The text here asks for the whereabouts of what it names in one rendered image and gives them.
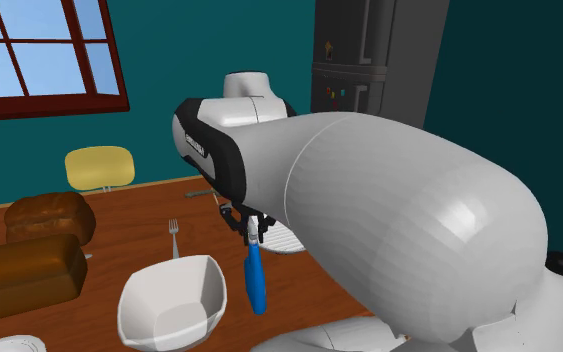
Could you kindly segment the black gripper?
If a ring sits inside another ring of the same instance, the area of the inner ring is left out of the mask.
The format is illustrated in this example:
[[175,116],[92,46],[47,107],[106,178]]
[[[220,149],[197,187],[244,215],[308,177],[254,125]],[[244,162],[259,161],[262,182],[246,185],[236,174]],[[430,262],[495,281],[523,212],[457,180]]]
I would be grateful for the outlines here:
[[[236,209],[240,213],[240,219],[237,220],[232,215],[232,209]],[[221,204],[219,206],[221,217],[225,220],[227,225],[232,231],[238,232],[244,240],[248,239],[248,220],[249,217],[255,216],[258,219],[258,240],[259,243],[264,242],[264,234],[268,231],[270,226],[276,224],[276,220],[262,212],[245,206],[241,203]]]

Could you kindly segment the blue handled kitchen tool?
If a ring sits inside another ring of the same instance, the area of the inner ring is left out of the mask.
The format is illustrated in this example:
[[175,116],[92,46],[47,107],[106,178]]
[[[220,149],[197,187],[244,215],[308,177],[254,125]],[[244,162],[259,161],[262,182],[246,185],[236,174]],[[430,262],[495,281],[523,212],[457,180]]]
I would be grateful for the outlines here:
[[262,315],[267,309],[265,275],[259,249],[259,232],[256,217],[250,216],[247,222],[248,255],[244,260],[244,275],[247,295],[252,310]]

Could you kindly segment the white ribbed plate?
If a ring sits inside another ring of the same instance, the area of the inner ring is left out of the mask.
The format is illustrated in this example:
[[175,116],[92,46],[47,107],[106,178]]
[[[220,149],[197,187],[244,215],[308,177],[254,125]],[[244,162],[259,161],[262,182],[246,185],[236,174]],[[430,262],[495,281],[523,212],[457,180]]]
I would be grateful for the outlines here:
[[305,250],[296,235],[279,221],[268,227],[260,247],[275,254],[296,254]]

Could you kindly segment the silver fork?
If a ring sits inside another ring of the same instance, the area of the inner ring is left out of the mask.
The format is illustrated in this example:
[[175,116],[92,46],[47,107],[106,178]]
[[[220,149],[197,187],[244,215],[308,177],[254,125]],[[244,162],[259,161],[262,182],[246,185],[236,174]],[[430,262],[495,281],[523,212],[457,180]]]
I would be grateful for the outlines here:
[[176,218],[170,219],[169,223],[169,233],[172,236],[172,258],[177,259],[179,257],[178,245],[176,241],[176,234],[179,232],[179,225]]

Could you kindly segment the white square bowl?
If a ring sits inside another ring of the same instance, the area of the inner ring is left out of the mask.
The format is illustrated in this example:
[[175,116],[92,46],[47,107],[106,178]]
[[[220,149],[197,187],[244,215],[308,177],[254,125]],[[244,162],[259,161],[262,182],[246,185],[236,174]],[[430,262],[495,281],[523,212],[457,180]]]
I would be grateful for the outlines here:
[[171,259],[129,277],[117,308],[123,345],[141,352],[184,352],[204,342],[225,313],[223,272],[209,255]]

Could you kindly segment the brown wooden table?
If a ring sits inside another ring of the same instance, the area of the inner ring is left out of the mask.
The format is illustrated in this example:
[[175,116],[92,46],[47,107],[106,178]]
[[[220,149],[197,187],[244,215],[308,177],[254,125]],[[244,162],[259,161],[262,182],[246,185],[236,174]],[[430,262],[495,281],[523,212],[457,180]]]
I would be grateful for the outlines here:
[[0,338],[34,335],[49,352],[135,352],[117,334],[117,305],[129,276],[172,256],[169,220],[176,218],[181,255],[209,254],[227,280],[226,312],[207,341],[192,352],[249,352],[281,333],[354,316],[367,310],[337,285],[307,253],[265,252],[267,311],[253,314],[245,293],[243,260],[247,249],[218,213],[212,196],[188,199],[201,190],[201,178],[161,183],[86,200],[97,227],[84,246],[90,254],[81,295],[69,302],[0,319]]

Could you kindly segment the yellow chair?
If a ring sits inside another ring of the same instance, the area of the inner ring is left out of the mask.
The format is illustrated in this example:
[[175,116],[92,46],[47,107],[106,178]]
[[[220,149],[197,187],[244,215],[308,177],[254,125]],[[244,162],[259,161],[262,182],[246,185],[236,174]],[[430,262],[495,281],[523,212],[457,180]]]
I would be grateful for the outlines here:
[[120,146],[93,146],[70,151],[65,156],[67,181],[79,191],[129,185],[135,178],[132,154]]

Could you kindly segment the round brown bread loaf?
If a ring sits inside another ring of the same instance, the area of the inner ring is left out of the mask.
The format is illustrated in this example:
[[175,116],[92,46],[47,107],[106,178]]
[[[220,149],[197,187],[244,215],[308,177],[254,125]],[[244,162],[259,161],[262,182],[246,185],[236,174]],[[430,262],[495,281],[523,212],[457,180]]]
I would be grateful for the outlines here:
[[6,242],[13,243],[50,235],[73,234],[88,244],[96,218],[84,197],[76,192],[54,192],[15,201],[4,214]]

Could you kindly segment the dark grey refrigerator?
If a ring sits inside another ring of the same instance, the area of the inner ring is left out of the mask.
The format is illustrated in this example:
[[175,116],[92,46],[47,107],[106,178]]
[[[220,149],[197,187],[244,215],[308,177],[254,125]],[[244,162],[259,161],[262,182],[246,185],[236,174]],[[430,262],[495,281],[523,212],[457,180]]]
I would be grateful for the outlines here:
[[310,111],[422,128],[450,0],[316,0]]

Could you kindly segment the long brown bread loaf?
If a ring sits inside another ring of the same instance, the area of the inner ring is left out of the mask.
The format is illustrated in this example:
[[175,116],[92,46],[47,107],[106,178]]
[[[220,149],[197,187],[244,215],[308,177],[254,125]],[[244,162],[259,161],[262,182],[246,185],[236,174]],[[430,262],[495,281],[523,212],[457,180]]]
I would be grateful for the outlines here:
[[0,318],[77,298],[87,271],[72,234],[0,245]]

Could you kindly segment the red framed window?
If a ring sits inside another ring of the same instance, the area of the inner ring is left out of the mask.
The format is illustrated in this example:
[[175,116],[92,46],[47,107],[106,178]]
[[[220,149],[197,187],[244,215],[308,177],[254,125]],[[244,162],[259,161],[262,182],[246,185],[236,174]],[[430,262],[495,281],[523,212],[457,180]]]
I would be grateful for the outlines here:
[[107,0],[0,0],[0,120],[128,108]]

